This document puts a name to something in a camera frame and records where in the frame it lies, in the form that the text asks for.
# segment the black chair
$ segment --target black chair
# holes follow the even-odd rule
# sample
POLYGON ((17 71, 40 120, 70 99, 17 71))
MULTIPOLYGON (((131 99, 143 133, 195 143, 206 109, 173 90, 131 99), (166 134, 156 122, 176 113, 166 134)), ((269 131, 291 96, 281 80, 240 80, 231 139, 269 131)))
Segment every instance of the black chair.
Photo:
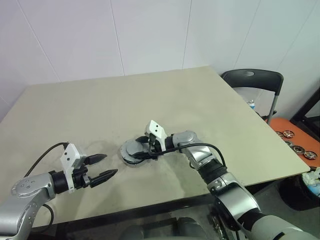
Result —
POLYGON ((247 87, 274 92, 273 102, 267 117, 267 124, 270 124, 284 81, 284 77, 279 72, 260 69, 235 69, 224 72, 221 77, 232 88, 247 87))

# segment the table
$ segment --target table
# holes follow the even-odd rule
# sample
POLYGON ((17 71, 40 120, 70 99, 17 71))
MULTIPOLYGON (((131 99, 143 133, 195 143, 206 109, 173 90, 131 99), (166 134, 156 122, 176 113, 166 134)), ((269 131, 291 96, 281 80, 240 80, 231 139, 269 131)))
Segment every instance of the table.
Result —
MULTIPOLYGON (((210 67, 89 79, 28 87, 0 124, 0 201, 50 146, 69 141, 88 155, 108 157, 90 166, 96 176, 118 173, 95 188, 59 194, 48 204, 54 223, 99 216, 207 194, 198 173, 178 153, 133 168, 119 149, 144 134, 150 120, 166 133, 192 130, 216 145, 228 170, 244 185, 306 172, 309 167, 210 67)), ((55 149, 32 174, 62 169, 55 149)), ((48 224, 40 209, 34 226, 48 224)))

